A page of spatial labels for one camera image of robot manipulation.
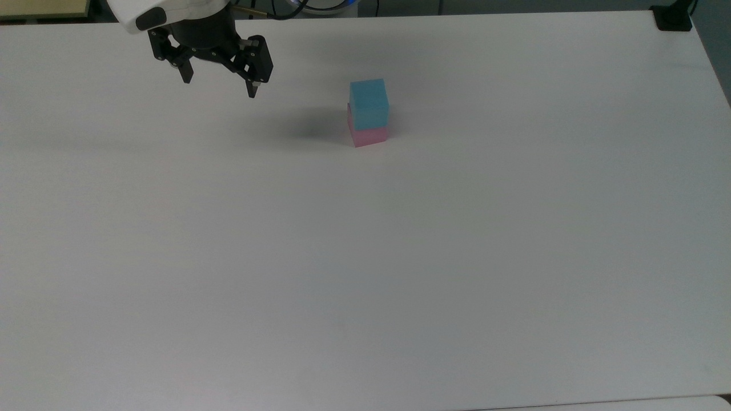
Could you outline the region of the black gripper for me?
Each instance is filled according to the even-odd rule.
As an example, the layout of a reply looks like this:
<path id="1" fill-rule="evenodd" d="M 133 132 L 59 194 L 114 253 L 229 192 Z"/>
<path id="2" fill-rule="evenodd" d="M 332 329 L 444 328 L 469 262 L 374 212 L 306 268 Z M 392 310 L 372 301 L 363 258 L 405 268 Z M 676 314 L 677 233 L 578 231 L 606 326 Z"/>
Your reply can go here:
<path id="1" fill-rule="evenodd" d="M 173 45 L 170 37 L 175 39 Z M 254 35 L 238 39 L 230 11 L 196 20 L 182 20 L 148 31 L 154 57 L 177 69 L 183 83 L 190 84 L 194 70 L 191 58 L 198 52 L 222 52 L 223 65 L 246 82 L 248 97 L 253 99 L 263 83 L 268 83 L 274 63 L 266 39 Z"/>

